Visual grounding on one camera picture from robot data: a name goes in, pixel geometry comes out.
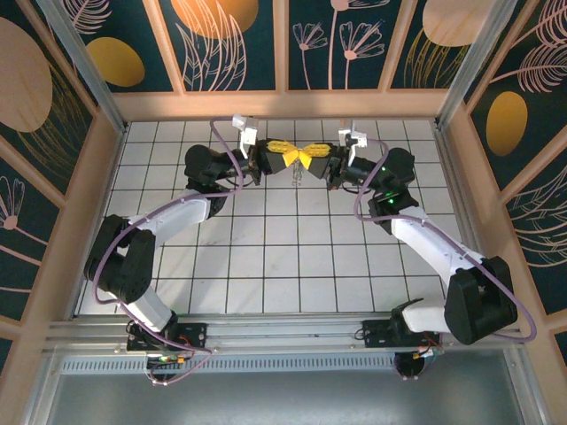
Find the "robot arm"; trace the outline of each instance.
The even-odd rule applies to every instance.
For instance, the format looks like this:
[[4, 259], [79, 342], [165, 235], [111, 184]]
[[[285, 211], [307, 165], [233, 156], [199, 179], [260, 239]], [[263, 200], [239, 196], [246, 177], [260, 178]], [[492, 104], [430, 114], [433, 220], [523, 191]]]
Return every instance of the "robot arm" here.
[[[250, 130], [245, 123], [240, 121], [239, 124], [245, 130]], [[334, 190], [345, 182], [364, 182], [376, 165], [353, 154], [354, 147], [366, 144], [366, 138], [363, 137], [361, 143], [361, 135], [352, 126], [342, 130], [340, 146], [314, 143], [303, 151], [284, 141], [253, 141], [255, 134], [251, 137], [248, 131], [245, 134], [248, 152], [241, 143], [240, 149], [232, 153], [243, 175], [250, 175], [257, 185], [263, 174], [275, 174], [299, 159], [311, 174], [327, 182], [328, 190]], [[179, 198], [190, 193], [228, 191], [218, 181], [237, 174], [227, 153], [219, 153], [203, 145], [194, 145], [187, 151], [184, 173], [188, 184]], [[375, 191], [375, 196], [369, 200], [370, 215], [401, 214], [417, 217], [422, 222], [430, 221], [409, 195], [408, 185], [414, 179], [413, 155], [400, 148], [390, 150], [381, 172], [369, 185]], [[203, 197], [179, 203], [138, 226], [119, 244], [122, 249], [128, 248], [127, 252], [115, 251], [106, 262], [99, 288], [119, 299], [148, 328], [175, 341], [180, 336], [176, 315], [150, 287], [153, 252], [186, 226], [213, 217], [222, 209], [225, 199]], [[122, 229], [141, 218], [143, 216], [121, 218], [115, 215], [105, 218], [85, 267], [87, 278], [93, 278], [112, 240]], [[444, 305], [417, 299], [395, 307], [392, 310], [391, 328], [398, 336], [423, 331], [451, 332], [462, 343], [472, 344], [516, 320], [516, 308], [509, 299], [435, 232], [402, 218], [379, 221], [377, 224], [412, 247], [437, 271], [447, 288]], [[460, 246], [512, 290], [509, 270], [503, 260], [485, 259]], [[157, 342], [155, 346], [166, 348]]]

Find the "yellow circle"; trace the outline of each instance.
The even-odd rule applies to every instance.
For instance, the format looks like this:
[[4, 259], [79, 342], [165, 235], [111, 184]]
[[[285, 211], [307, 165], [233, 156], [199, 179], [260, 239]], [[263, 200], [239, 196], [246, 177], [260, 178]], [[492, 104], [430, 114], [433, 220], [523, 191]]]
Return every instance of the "yellow circle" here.
[[171, 0], [175, 13], [192, 32], [206, 38], [226, 38], [230, 31], [222, 30], [227, 24], [217, 3], [228, 25], [232, 16], [242, 32], [251, 27], [258, 16], [258, 0]]
[[493, 0], [427, 0], [423, 8], [423, 32], [439, 46], [472, 44], [493, 3]]
[[37, 130], [50, 114], [50, 64], [23, 29], [0, 18], [0, 122], [16, 131]]
[[87, 50], [105, 81], [121, 87], [132, 87], [145, 76], [142, 59], [130, 46], [112, 37], [100, 37]]
[[522, 140], [528, 122], [528, 108], [513, 91], [500, 93], [493, 101], [486, 120], [486, 140], [495, 155], [505, 157]]

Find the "purple cable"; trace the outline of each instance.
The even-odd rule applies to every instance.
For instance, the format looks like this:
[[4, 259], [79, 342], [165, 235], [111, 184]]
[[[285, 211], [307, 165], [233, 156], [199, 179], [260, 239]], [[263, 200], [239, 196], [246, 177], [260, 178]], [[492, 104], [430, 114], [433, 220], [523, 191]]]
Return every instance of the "purple cable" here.
[[198, 348], [198, 347], [190, 347], [188, 345], [183, 345], [183, 344], [178, 344], [174, 341], [168, 340], [165, 337], [161, 336], [159, 333], [154, 332], [153, 330], [151, 330], [150, 328], [148, 328], [147, 326], [145, 326], [142, 322], [140, 322], [137, 317], [128, 310], [128, 308], [122, 304], [120, 301], [115, 300], [115, 299], [109, 299], [109, 300], [101, 300], [98, 297], [98, 280], [100, 279], [100, 275], [102, 274], [103, 268], [105, 267], [106, 261], [108, 261], [108, 259], [110, 258], [111, 254], [114, 252], [114, 249], [118, 246], [118, 244], [120, 243], [120, 241], [129, 233], [131, 232], [134, 228], [138, 227], [139, 225], [141, 225], [142, 223], [144, 223], [147, 220], [151, 220], [153, 217], [155, 217], [156, 215], [158, 215], [159, 213], [163, 213], [165, 210], [171, 208], [174, 205], [183, 203], [183, 202], [188, 202], [188, 201], [192, 201], [194, 199], [205, 199], [205, 198], [213, 198], [213, 197], [229, 197], [231, 195], [236, 195], [240, 190], [242, 190], [242, 188], [244, 187], [244, 176], [242, 175], [242, 169], [240, 168], [240, 165], [238, 164], [237, 159], [235, 158], [234, 154], [232, 153], [232, 151], [230, 150], [229, 146], [226, 144], [226, 142], [224, 141], [224, 139], [222, 138], [221, 134], [219, 133], [219, 131], [216, 129], [216, 127], [214, 126], [215, 122], [218, 121], [231, 121], [232, 117], [219, 117], [219, 118], [214, 118], [210, 121], [211, 124], [211, 130], [213, 130], [213, 134], [217, 137], [217, 139], [219, 139], [219, 142], [221, 142], [222, 147], [224, 148], [224, 150], [227, 152], [227, 154], [229, 155], [230, 161], [232, 162], [232, 164], [234, 165], [235, 169], [237, 170], [237, 176], [238, 176], [238, 185], [235, 189], [228, 191], [228, 192], [221, 192], [221, 193], [208, 193], [208, 194], [192, 194], [192, 195], [188, 195], [186, 197], [181, 197], [178, 199], [175, 199], [171, 202], [168, 202], [165, 205], [162, 205], [160, 208], [150, 212], [149, 214], [147, 214], [146, 216], [144, 216], [142, 219], [132, 223], [131, 225], [129, 225], [127, 228], [125, 228], [124, 230], [122, 230], [118, 236], [116, 236], [116, 238], [112, 241], [112, 243], [108, 246], [108, 249], [105, 252], [105, 255], [103, 255], [103, 258], [100, 259], [100, 263], [98, 264], [97, 267], [97, 271], [95, 272], [94, 278], [92, 280], [92, 284], [93, 284], [93, 296], [95, 298], [95, 301], [99, 304], [111, 304], [111, 303], [117, 303], [119, 305], [119, 307], [126, 313], [126, 315], [132, 319], [133, 321], [135, 321], [141, 328], [143, 328], [148, 334], [150, 334], [151, 336], [153, 336], [154, 338], [156, 338], [157, 340], [161, 341], [163, 344], [167, 344], [167, 345], [171, 345], [172, 347], [175, 348], [179, 348], [180, 350], [184, 350], [187, 352], [206, 352], [207, 356], [202, 359], [199, 363], [197, 363], [197, 365], [195, 365], [194, 367], [192, 367], [191, 369], [189, 369], [187, 372], [184, 372], [181, 375], [178, 375], [175, 378], [172, 378], [171, 380], [169, 380], [168, 382], [153, 382], [154, 384], [159, 384], [159, 385], [168, 385], [170, 383], [176, 383], [178, 381], [181, 381], [185, 376], [190, 375], [193, 371], [195, 371], [196, 369], [198, 369], [199, 367], [201, 367], [207, 360], [209, 360], [212, 356], [212, 352], [210, 350], [208, 350], [207, 348]]
[[411, 215], [404, 215], [404, 214], [383, 215], [383, 216], [380, 216], [380, 217], [363, 217], [362, 216], [362, 214], [359, 212], [359, 208], [358, 208], [358, 206], [361, 204], [362, 196], [364, 195], [364, 192], [369, 187], [370, 183], [372, 182], [372, 180], [374, 179], [374, 177], [378, 173], [378, 170], [380, 169], [380, 167], [386, 161], [386, 158], [388, 157], [388, 152], [390, 151], [390, 148], [388, 147], [388, 145], [386, 143], [382, 142], [381, 140], [375, 140], [375, 139], [368, 139], [368, 140], [373, 142], [373, 143], [379, 143], [384, 148], [384, 155], [382, 156], [381, 159], [379, 159], [377, 161], [376, 165], [374, 166], [374, 168], [372, 169], [372, 171], [370, 172], [370, 174], [368, 175], [368, 177], [366, 178], [366, 180], [364, 181], [364, 183], [362, 184], [362, 186], [359, 189], [359, 194], [356, 196], [356, 200], [354, 201], [354, 207], [353, 207], [354, 217], [356, 217], [358, 220], [361, 220], [361, 221], [382, 221], [382, 220], [399, 220], [399, 219], [413, 221], [415, 223], [419, 223], [422, 226], [427, 227], [429, 230], [431, 230], [432, 232], [434, 232], [435, 234], [440, 236], [446, 243], [448, 243], [452, 248], [454, 248], [459, 253], [459, 255], [466, 257], [467, 260], [474, 267], [476, 267], [478, 270], [480, 270], [484, 276], [486, 276], [492, 283], [494, 283], [496, 285], [496, 287], [499, 290], [501, 290], [516, 305], [516, 307], [522, 312], [522, 314], [525, 316], [525, 318], [528, 320], [528, 323], [530, 324], [530, 335], [529, 336], [517, 337], [517, 336], [508, 336], [508, 335], [502, 335], [502, 334], [493, 334], [493, 335], [500, 337], [500, 338], [503, 338], [503, 339], [508, 339], [510, 341], [514, 341], [514, 342], [517, 342], [517, 343], [529, 343], [530, 341], [533, 341], [538, 334], [538, 330], [536, 328], [535, 322], [533, 321], [533, 317], [530, 314], [530, 312], [528, 312], [528, 310], [520, 302], [520, 300], [517, 299], [516, 296], [508, 288], [506, 288], [506, 286], [504, 286], [504, 284], [502, 282], [500, 282], [498, 279], [496, 279], [496, 277], [492, 273], [490, 273], [482, 264], [480, 264], [474, 258], [469, 256], [469, 254], [458, 243], [455, 243], [449, 236], [447, 236], [445, 234], [445, 232], [443, 232], [443, 230], [437, 228], [436, 226], [430, 224], [427, 221], [421, 220], [421, 219], [419, 219], [417, 217], [413, 217]]

